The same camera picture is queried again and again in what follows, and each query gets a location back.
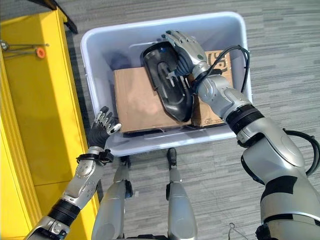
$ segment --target black strap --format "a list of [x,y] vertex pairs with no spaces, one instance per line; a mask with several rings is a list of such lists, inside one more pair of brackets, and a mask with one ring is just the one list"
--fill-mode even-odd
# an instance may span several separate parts
[[81,160],[93,160],[93,161],[100,162],[103,165],[106,165],[107,163],[113,162],[114,156],[110,153],[109,149],[106,149],[105,151],[99,152],[99,154],[94,154],[94,153],[81,154],[76,158],[76,162],[79,163]]

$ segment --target robot leg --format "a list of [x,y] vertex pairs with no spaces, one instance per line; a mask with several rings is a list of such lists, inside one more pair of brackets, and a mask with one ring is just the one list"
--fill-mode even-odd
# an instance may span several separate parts
[[177,169],[177,151],[170,148],[167,158],[170,171],[170,183],[166,186],[166,199],[169,201],[168,238],[195,240],[198,235],[196,218]]
[[129,156],[123,157],[114,175],[113,184],[101,200],[92,230],[92,240],[124,237],[125,198],[133,195],[129,167]]

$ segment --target yellow shelf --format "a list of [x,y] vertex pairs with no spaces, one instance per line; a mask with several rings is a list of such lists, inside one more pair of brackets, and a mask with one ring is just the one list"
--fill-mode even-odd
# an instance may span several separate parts
[[[76,157],[87,150],[65,21],[57,9],[1,23],[1,39],[9,44],[49,44],[43,47],[44,59],[29,54],[1,60],[1,102],[6,102],[1,105],[1,148],[11,154],[7,159],[12,164],[5,168],[10,167],[8,177],[15,179],[10,183],[15,189],[6,194],[15,195],[21,203],[22,212],[14,213],[13,219],[18,221],[23,213],[24,234],[58,200],[76,170]],[[13,201],[2,193],[3,188],[1,210],[12,208]],[[81,211],[67,239],[91,239],[97,202],[95,196]],[[1,231],[7,230],[2,237],[23,237],[10,227],[1,221]]]

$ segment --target black cable connector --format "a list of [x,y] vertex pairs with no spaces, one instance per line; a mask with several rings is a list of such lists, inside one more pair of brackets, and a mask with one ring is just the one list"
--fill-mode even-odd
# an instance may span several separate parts
[[214,61],[214,63],[209,67],[207,73],[197,81],[197,86],[200,85],[200,83],[206,79],[209,75],[212,75],[212,71],[214,69],[214,67],[218,64],[218,62],[230,51],[232,50],[240,50],[243,54],[244,60],[245,60],[245,71],[244,71],[244,78],[243,78],[243,83],[242,83],[242,87],[241,87],[241,93],[244,92],[245,87],[246,87],[246,83],[247,83],[247,79],[248,79],[248,74],[249,74],[249,66],[250,66],[250,53],[247,49],[245,49],[244,47],[240,46],[240,45],[234,45],[234,46],[230,46],[227,49],[225,49],[223,52],[221,52],[219,54],[219,56],[216,58],[216,60]]

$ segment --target gray carpet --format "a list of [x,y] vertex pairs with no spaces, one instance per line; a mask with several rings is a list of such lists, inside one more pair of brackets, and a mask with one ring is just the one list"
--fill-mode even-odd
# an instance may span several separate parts
[[[314,135],[320,140],[320,1],[319,0],[59,0],[77,24],[79,34],[67,34],[83,122],[93,119],[80,52],[83,34],[96,27],[175,16],[238,12],[247,27],[251,52],[253,102],[281,127]],[[25,0],[2,0],[1,19],[47,11]],[[310,164],[312,149],[294,138]],[[179,147],[178,168],[193,205],[200,240],[228,239],[228,224],[248,239],[260,224],[264,188],[245,173],[236,139]],[[126,201],[125,234],[165,234],[169,180],[166,151],[131,157],[135,196]],[[102,189],[112,182],[118,162],[105,169]],[[320,191],[320,170],[310,178]],[[231,239],[243,239],[231,233]]]

